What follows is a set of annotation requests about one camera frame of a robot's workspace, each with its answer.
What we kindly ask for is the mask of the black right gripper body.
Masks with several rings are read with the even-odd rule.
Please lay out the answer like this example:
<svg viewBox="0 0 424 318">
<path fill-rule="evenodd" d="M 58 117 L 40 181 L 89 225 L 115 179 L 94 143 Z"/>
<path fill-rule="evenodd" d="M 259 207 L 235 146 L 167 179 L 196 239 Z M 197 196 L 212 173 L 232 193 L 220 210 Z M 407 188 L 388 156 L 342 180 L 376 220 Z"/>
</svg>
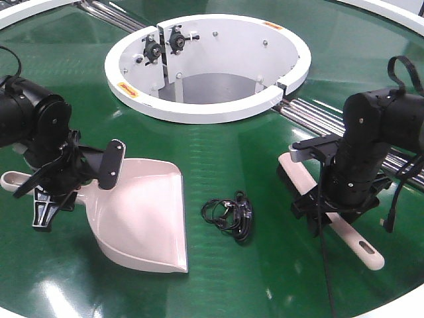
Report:
<svg viewBox="0 0 424 318">
<path fill-rule="evenodd" d="M 323 191 L 319 191 L 320 183 L 318 183 L 291 204 L 291 211 L 296 219 L 306 216 L 309 232 L 313 237 L 317 237 L 324 226 L 334 223 L 326 213 L 338 213 L 343 220 L 351 224 L 365 212 L 380 204 L 377 195 L 383 189 L 388 189 L 391 183 L 392 181 L 385 174 L 378 174 L 366 193 L 365 199 L 356 205 L 336 203 Z"/>
</svg>

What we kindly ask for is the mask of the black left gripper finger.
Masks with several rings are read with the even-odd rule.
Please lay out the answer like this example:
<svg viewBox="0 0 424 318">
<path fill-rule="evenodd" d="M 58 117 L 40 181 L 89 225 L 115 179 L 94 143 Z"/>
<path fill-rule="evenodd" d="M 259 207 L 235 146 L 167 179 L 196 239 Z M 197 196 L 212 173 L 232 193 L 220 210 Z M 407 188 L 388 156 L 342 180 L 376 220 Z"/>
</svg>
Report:
<svg viewBox="0 0 424 318">
<path fill-rule="evenodd" d="M 40 232 L 50 232 L 52 221 L 60 210 L 65 197 L 65 195 L 52 195 L 43 189 L 35 188 L 32 228 Z"/>
</svg>

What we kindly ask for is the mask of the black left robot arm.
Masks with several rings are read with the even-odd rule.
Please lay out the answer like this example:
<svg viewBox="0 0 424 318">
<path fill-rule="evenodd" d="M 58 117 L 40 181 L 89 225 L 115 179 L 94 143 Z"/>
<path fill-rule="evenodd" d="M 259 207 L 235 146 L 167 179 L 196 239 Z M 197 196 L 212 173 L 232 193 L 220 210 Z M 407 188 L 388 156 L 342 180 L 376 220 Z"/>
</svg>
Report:
<svg viewBox="0 0 424 318">
<path fill-rule="evenodd" d="M 80 144 L 71 114 L 71 105 L 46 88 L 19 76 L 1 78 L 1 146 L 15 145 L 33 170 L 13 195 L 34 193 L 38 231 L 49 232 L 60 210 L 73 210 L 77 189 L 99 175 L 103 151 Z"/>
</svg>

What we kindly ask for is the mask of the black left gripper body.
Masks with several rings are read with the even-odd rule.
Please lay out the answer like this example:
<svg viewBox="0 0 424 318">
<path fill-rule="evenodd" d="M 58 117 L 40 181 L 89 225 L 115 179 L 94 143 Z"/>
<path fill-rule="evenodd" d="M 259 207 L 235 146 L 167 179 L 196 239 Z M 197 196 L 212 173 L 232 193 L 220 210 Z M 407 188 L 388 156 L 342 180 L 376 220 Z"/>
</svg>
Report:
<svg viewBox="0 0 424 318">
<path fill-rule="evenodd" d="M 20 198 L 40 186 L 64 201 L 86 181 L 97 179 L 104 150 L 80 143 L 81 133 L 70 129 L 59 145 L 33 139 L 25 143 L 24 159 L 33 174 L 18 187 L 13 197 Z"/>
</svg>

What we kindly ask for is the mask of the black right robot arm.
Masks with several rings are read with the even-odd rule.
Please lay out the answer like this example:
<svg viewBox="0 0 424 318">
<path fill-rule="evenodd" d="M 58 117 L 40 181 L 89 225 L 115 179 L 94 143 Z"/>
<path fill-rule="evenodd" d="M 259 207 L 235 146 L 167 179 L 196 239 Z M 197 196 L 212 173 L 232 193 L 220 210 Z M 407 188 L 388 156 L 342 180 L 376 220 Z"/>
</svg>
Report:
<svg viewBox="0 0 424 318">
<path fill-rule="evenodd" d="M 380 171 L 392 146 L 415 156 L 397 172 L 404 183 L 423 168 L 423 96 L 401 89 L 381 89 L 351 95 L 344 104 L 343 137 L 335 134 L 293 143 L 301 160 L 323 163 L 320 180 L 294 201 L 293 214 L 307 218 L 313 236 L 337 212 L 353 223 L 379 204 L 377 195 L 391 179 Z"/>
</svg>

